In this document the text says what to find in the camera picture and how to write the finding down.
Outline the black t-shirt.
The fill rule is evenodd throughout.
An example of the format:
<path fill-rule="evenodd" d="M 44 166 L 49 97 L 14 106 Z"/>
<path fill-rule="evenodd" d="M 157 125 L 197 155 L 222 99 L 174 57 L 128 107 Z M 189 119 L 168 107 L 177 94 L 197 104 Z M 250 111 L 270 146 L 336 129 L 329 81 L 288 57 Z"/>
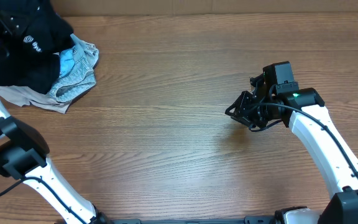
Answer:
<path fill-rule="evenodd" d="M 74 46 L 72 26 L 49 0 L 0 0 L 0 18 L 9 29 L 2 39 L 13 51 L 44 57 Z"/>

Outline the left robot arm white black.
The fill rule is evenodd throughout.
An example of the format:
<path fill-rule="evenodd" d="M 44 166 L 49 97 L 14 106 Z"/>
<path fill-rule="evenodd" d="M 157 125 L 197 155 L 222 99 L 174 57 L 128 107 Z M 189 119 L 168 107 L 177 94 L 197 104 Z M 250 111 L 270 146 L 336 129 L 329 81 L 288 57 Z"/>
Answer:
<path fill-rule="evenodd" d="M 59 173 L 33 127 L 11 116 L 1 97 L 67 107 L 94 87 L 99 52 L 61 17 L 0 16 L 0 175 L 36 190 L 67 223 L 109 223 Z"/>

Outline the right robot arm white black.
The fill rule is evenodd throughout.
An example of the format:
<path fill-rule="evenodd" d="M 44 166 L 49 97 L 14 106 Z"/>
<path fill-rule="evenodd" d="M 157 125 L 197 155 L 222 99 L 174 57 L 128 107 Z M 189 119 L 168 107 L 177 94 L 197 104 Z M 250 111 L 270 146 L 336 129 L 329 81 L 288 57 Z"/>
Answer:
<path fill-rule="evenodd" d="M 283 123 L 302 142 L 324 179 L 329 203 L 323 211 L 290 207 L 245 223 L 358 223 L 358 158 L 336 129 L 325 102 L 314 88 L 301 89 L 288 61 L 263 68 L 225 110 L 256 133 Z"/>

